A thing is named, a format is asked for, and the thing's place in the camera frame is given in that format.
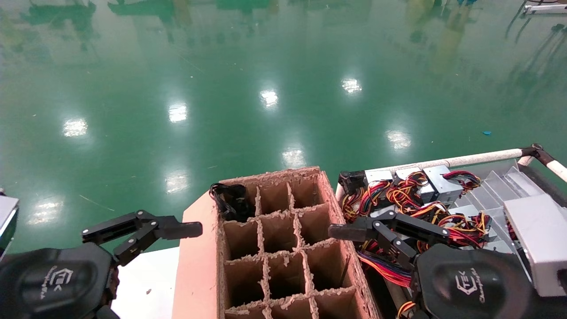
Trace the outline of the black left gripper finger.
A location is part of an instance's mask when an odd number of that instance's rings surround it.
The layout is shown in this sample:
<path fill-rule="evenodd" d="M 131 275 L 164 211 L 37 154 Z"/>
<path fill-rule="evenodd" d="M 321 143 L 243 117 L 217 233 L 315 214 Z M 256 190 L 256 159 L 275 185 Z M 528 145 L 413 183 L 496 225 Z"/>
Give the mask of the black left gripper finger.
<path fill-rule="evenodd" d="M 127 236 L 113 251 L 116 263 L 126 266 L 157 240 L 195 238 L 202 233 L 200 222 L 179 222 L 175 216 L 154 216 L 138 210 L 83 230 L 82 241 L 102 245 Z"/>

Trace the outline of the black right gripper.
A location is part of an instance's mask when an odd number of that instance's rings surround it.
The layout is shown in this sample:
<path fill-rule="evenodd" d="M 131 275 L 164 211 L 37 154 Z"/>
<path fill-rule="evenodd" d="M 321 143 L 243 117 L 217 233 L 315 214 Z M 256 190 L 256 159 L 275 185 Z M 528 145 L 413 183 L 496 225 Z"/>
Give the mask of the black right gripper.
<path fill-rule="evenodd" d="M 434 319 L 519 319 L 532 293 L 514 254 L 436 244 L 416 259 L 416 301 Z"/>

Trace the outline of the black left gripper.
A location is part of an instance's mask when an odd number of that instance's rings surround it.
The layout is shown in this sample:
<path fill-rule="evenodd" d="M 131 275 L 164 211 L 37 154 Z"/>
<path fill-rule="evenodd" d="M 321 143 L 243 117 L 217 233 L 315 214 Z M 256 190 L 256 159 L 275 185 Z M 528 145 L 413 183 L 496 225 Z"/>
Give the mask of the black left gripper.
<path fill-rule="evenodd" d="M 118 274 L 112 254 L 92 243 L 5 256 L 0 265 L 0 316 L 120 319 L 111 309 Z"/>

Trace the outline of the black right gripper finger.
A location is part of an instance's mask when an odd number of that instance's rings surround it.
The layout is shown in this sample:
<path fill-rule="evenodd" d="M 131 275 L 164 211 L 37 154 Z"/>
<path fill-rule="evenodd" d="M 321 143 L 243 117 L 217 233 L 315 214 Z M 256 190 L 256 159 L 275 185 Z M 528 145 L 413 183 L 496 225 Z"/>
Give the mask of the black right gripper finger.
<path fill-rule="evenodd" d="M 336 240 L 363 242 L 376 240 L 379 248 L 392 253 L 401 266 L 412 266 L 418 253 L 403 242 L 404 235 L 428 245 L 448 244 L 446 228 L 389 210 L 376 217 L 359 217 L 352 224 L 330 224 L 329 236 Z"/>

